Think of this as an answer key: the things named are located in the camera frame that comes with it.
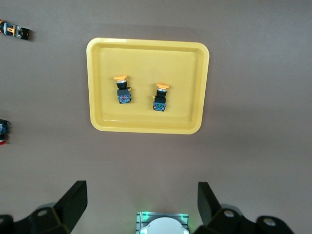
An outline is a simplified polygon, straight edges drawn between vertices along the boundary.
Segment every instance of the gray floor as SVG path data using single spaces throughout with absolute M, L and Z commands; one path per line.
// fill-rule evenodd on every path
M 312 3 L 309 0 L 15 0 L 0 17 L 0 214 L 15 220 L 87 180 L 75 234 L 134 234 L 137 211 L 190 214 L 198 181 L 246 218 L 311 232 Z M 90 123 L 86 46 L 96 37 L 197 41 L 210 51 L 193 135 L 100 132 Z

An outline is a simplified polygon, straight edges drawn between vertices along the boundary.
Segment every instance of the tray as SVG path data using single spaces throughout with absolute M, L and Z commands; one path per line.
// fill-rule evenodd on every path
M 90 117 L 101 131 L 192 134 L 201 126 L 209 51 L 201 43 L 95 38 L 87 46 Z M 127 75 L 130 103 L 119 104 L 113 77 Z M 153 110 L 167 83 L 164 112 Z

